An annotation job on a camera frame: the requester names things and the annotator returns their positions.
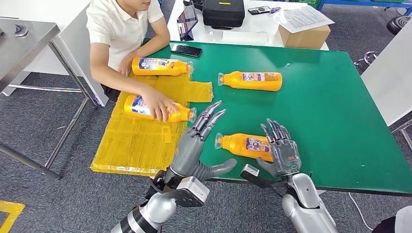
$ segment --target green table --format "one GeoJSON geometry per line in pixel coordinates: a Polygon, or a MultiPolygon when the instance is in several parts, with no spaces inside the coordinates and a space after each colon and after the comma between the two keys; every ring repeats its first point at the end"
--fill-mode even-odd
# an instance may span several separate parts
{"type": "MultiPolygon", "coordinates": [[[[287,127],[298,144],[301,172],[313,172],[318,189],[412,196],[412,171],[346,52],[187,44],[202,48],[201,56],[171,54],[166,47],[152,57],[192,61],[192,81],[213,82],[213,101],[223,100],[227,111],[206,140],[201,161],[215,165],[237,159],[221,179],[243,180],[240,172],[251,164],[273,180],[254,159],[214,149],[216,133],[263,135],[260,123],[269,117],[287,127]],[[278,71],[282,88],[267,92],[217,85],[219,72],[235,70],[278,71]]],[[[198,112],[208,105],[190,104],[198,112]]]]}

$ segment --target white polo shirt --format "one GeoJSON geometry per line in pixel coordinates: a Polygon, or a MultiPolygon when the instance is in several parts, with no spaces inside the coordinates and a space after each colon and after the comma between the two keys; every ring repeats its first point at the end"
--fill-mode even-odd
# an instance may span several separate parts
{"type": "Polygon", "coordinates": [[[147,11],[138,11],[131,17],[116,0],[92,0],[87,13],[90,43],[110,46],[109,66],[118,70],[122,59],[140,47],[147,32],[148,23],[163,17],[160,4],[152,0],[147,11]]]}

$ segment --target metal table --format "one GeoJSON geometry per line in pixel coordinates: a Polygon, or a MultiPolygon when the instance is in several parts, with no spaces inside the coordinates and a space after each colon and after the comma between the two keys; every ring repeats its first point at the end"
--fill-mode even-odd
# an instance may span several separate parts
{"type": "Polygon", "coordinates": [[[60,30],[55,23],[0,18],[0,28],[3,31],[3,34],[0,36],[0,92],[9,86],[13,79],[48,45],[66,69],[69,76],[73,78],[78,88],[52,88],[26,85],[13,85],[12,87],[45,91],[80,92],[85,96],[82,104],[67,125],[60,141],[44,166],[0,142],[0,151],[51,178],[58,179],[60,178],[60,175],[50,170],[56,155],[59,153],[87,101],[91,100],[94,106],[97,106],[97,104],[94,98],[91,97],[82,85],[79,78],[75,75],[66,59],[62,56],[59,48],[53,42],[54,38],[60,33],[60,30]],[[16,37],[14,35],[16,31],[15,24],[26,26],[29,29],[28,33],[25,36],[16,37]]]}

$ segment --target black case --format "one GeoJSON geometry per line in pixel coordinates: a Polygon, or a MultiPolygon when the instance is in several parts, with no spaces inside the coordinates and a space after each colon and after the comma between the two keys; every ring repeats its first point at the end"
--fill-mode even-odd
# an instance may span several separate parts
{"type": "Polygon", "coordinates": [[[245,9],[243,0],[204,0],[203,23],[212,27],[242,26],[245,9]]]}

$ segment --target bottle label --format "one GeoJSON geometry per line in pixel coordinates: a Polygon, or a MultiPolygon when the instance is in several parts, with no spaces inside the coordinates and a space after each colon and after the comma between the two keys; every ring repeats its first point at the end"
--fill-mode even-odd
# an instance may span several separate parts
{"type": "Polygon", "coordinates": [[[150,116],[150,110],[144,103],[142,96],[136,96],[132,103],[132,112],[150,116]]]}
{"type": "Polygon", "coordinates": [[[141,58],[139,61],[140,69],[150,69],[150,70],[165,70],[168,67],[173,69],[174,59],[160,59],[160,58],[141,58]]]}
{"type": "Polygon", "coordinates": [[[246,139],[246,149],[252,151],[270,152],[269,146],[262,140],[248,137],[246,139]]]}
{"type": "Polygon", "coordinates": [[[243,73],[244,81],[277,81],[278,73],[243,73]]]}

